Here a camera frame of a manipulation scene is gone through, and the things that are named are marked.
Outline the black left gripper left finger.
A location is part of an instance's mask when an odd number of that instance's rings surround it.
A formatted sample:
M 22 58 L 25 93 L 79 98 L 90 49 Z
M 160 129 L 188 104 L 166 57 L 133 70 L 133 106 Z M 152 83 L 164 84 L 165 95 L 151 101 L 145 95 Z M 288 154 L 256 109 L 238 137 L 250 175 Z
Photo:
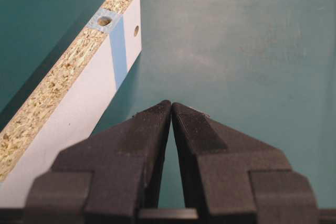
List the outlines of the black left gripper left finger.
M 62 150 L 34 180 L 26 223 L 134 223 L 158 204 L 170 119 L 164 100 Z

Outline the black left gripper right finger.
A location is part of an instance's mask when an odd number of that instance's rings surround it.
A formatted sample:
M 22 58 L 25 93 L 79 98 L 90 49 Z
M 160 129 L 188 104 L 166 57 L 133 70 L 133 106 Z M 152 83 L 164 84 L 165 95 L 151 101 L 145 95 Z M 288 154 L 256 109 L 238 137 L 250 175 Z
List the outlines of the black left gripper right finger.
M 172 123 L 185 205 L 206 223 L 317 223 L 310 183 L 283 151 L 180 103 Z

